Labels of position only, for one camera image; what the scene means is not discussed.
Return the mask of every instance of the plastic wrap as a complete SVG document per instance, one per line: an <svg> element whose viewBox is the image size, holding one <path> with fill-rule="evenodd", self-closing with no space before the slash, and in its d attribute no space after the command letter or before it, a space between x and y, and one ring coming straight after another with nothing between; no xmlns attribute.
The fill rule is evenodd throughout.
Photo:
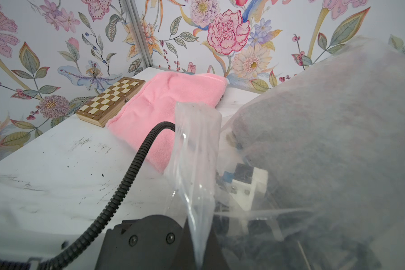
<svg viewBox="0 0 405 270"><path fill-rule="evenodd" d="M405 55L354 38L240 108L219 140L207 202L231 269L405 269Z"/></svg>
<svg viewBox="0 0 405 270"><path fill-rule="evenodd" d="M197 267L202 266L215 209L221 119L204 103L178 102L175 108L174 148L165 176L173 186L172 197L178 193L185 202Z"/></svg>

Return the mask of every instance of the pink plush cushion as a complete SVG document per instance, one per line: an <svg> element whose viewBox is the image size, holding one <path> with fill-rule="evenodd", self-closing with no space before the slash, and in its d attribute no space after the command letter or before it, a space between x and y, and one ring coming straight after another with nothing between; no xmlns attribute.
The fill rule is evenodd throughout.
<svg viewBox="0 0 405 270"><path fill-rule="evenodd" d="M215 74L159 73L146 82L140 92L107 122L107 128L138 150L147 134L158 123L175 123L176 102L204 102L214 108L226 86L226 78ZM151 146L146 160L162 172L170 160L173 144L174 132L161 132Z"/></svg>

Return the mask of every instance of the white marble surface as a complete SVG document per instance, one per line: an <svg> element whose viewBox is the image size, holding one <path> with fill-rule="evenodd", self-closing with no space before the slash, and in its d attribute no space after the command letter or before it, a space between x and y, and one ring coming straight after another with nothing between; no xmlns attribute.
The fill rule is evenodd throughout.
<svg viewBox="0 0 405 270"><path fill-rule="evenodd" d="M147 68L135 78L164 72ZM216 107L224 117L258 94L228 87ZM106 128L76 115L0 161L0 224L62 235L81 234L105 207L135 151ZM164 212L170 187L147 162L107 228Z"/></svg>

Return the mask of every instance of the checkered pattern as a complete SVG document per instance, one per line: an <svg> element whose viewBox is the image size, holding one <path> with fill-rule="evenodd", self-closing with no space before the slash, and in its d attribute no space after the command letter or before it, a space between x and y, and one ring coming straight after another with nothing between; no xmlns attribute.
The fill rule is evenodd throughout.
<svg viewBox="0 0 405 270"><path fill-rule="evenodd" d="M111 105L115 104L120 97L129 92L137 84L138 82L136 81L130 81L123 78L109 87L103 93L87 102L79 110L99 116L105 110L109 110Z"/></svg>

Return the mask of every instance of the chessboard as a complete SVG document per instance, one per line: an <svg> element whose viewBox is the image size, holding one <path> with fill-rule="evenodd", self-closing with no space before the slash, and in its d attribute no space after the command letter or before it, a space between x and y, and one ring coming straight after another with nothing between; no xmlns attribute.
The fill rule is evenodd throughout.
<svg viewBox="0 0 405 270"><path fill-rule="evenodd" d="M123 77L107 90L94 97L76 111L77 116L87 122L104 127L123 105L134 96L145 83L143 80Z"/></svg>

